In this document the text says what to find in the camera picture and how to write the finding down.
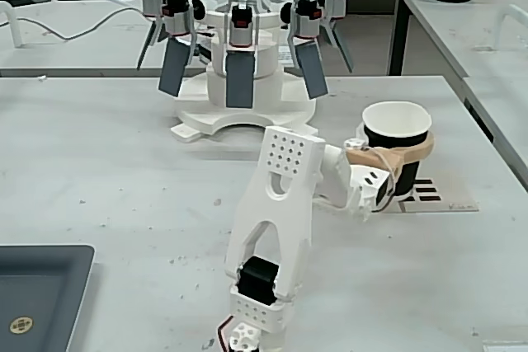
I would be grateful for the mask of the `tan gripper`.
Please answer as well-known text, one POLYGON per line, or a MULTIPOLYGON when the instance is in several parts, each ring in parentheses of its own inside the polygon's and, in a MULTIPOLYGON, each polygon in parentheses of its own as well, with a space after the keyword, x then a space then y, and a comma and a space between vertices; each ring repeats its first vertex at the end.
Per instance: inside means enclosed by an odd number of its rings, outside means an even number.
POLYGON ((434 143, 434 134, 429 131, 423 142, 410 147, 368 148, 368 142, 363 138, 349 138, 343 145, 346 158, 351 165, 400 171, 403 165, 420 162, 427 158, 434 148, 434 143))

